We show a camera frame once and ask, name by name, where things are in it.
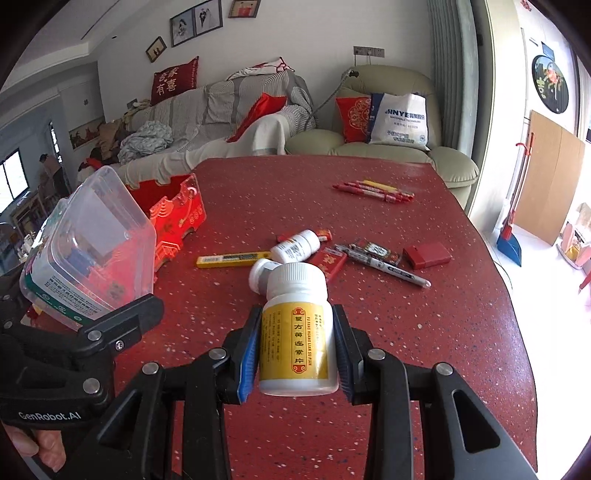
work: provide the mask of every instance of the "window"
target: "window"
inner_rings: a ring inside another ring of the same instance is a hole
[[[21,153],[17,150],[0,164],[0,212],[29,188],[22,169]]]
[[[51,142],[53,143],[53,153],[57,158],[57,161],[61,163],[60,146],[57,144],[56,131],[53,128],[53,122],[49,122],[49,131],[51,133]]]

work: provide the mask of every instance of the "blue dustpan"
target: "blue dustpan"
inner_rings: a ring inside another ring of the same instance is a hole
[[[517,265],[521,266],[521,247],[515,238],[515,235],[511,234],[509,240],[505,240],[499,235],[499,239],[496,241],[496,248],[499,252],[513,260]]]

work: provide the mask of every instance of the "yellow marker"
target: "yellow marker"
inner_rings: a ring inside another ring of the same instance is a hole
[[[257,260],[270,257],[271,252],[211,255],[210,257],[199,257],[195,266],[197,268],[250,267],[254,265]]]
[[[377,189],[385,190],[386,192],[389,192],[389,193],[395,193],[395,192],[399,191],[396,187],[391,187],[390,185],[384,185],[383,183],[378,183],[376,181],[364,180],[361,183],[363,183],[364,185],[369,185],[370,187],[376,187]]]

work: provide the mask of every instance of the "red pillow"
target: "red pillow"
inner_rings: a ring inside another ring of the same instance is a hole
[[[371,97],[341,97],[336,99],[343,119],[346,143],[365,142],[368,136]]]
[[[154,73],[152,101],[150,104],[156,105],[162,100],[197,88],[198,66],[199,57],[195,57],[189,63],[176,65],[161,72]]]
[[[271,113],[277,113],[287,102],[287,97],[272,97],[267,93],[263,93],[254,105],[252,105],[251,111],[242,122],[242,125],[236,130],[236,134],[233,137],[228,138],[228,143],[235,142],[238,140],[254,122],[259,120],[260,117],[270,115]]]

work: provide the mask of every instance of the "red pen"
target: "red pen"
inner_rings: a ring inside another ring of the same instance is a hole
[[[396,198],[394,195],[370,192],[369,190],[360,189],[357,187],[351,187],[349,185],[333,185],[334,189],[340,190],[341,192],[353,193],[355,195],[365,195],[367,197],[374,197],[388,203],[404,203],[404,200]]]
[[[400,200],[401,202],[410,202],[414,197],[414,195],[409,195],[406,192],[397,191],[397,192],[390,193],[390,192],[386,192],[386,190],[382,190],[377,187],[370,187],[368,185],[364,185],[364,184],[358,183],[358,182],[346,181],[346,182],[343,182],[343,184],[347,185],[349,187],[367,190],[368,192],[381,193],[384,195],[391,195],[391,196],[397,198],[398,200]]]

